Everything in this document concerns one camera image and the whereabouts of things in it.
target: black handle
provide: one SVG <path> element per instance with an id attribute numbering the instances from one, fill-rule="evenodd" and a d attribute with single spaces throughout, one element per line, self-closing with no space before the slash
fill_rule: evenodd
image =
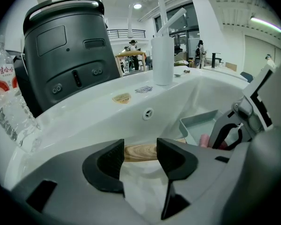
<path id="1" fill-rule="evenodd" d="M 29 20 L 30 20 L 30 16 L 31 16 L 34 12 L 36 12 L 36 11 L 42 9 L 42 8 L 51 6 L 51 5 L 53 5 L 53 4 L 57 4 L 57 3 L 65 2 L 65 1 L 74 1 L 74 0 L 54 0 L 54 1 L 53 1 L 53 0 L 47 0 L 47 1 L 45 1 L 45 2 L 41 2 L 40 4 L 38 4 L 38 5 L 34 6 L 34 7 L 32 7 L 31 9 L 29 9 L 28 12 L 27 12 L 26 15 L 25 15 L 25 19 L 24 19 L 24 23 L 23 23 L 23 30 L 24 30 L 24 33 L 25 33 L 25 31 L 27 30 L 28 23 L 29 23 Z M 95 1 L 95 2 L 97 2 L 97 3 L 98 3 L 97 9 L 98 9 L 100 12 L 102 12 L 102 14 L 104 15 L 104 5 L 103 5 L 103 3 L 102 3 L 102 0 L 90 0 L 90 1 Z"/>

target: sticker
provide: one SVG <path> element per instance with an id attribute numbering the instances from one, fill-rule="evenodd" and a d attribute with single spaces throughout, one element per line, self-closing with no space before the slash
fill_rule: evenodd
<path id="1" fill-rule="evenodd" d="M 113 101 L 121 104 L 129 103 L 130 99 L 131 99 L 131 95 L 129 93 L 123 93 L 112 98 Z"/>
<path id="2" fill-rule="evenodd" d="M 144 86 L 144 87 L 136 89 L 135 91 L 138 93 L 146 93 L 146 92 L 151 92 L 152 89 L 153 89 L 153 87 Z"/>

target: gray tray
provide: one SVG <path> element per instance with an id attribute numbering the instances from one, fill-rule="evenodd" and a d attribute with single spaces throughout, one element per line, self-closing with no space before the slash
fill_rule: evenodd
<path id="1" fill-rule="evenodd" d="M 181 118 L 179 129 L 188 144 L 199 145 L 202 134 L 212 133 L 216 120 L 222 116 L 218 110 L 206 112 L 203 114 Z M 230 131 L 225 139 L 227 144 L 232 144 L 238 139 L 237 129 L 234 128 Z"/>

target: faucet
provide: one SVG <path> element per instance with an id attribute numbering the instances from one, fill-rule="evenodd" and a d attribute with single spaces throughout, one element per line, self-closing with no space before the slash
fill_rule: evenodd
<path id="1" fill-rule="evenodd" d="M 135 0 L 131 0 L 128 12 L 128 38 L 133 38 L 132 9 Z M 151 40 L 153 81 L 156 85 L 170 85 L 174 76 L 174 39 L 169 36 L 171 26 L 180 16 L 186 13 L 184 8 L 176 12 L 169 20 L 167 17 L 164 0 L 158 0 L 162 27 Z"/>

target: railing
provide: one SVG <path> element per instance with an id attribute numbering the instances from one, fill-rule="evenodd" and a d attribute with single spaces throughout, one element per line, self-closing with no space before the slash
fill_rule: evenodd
<path id="1" fill-rule="evenodd" d="M 146 38 L 145 30 L 132 30 L 133 38 Z M 127 38 L 128 29 L 107 30 L 108 38 Z"/>

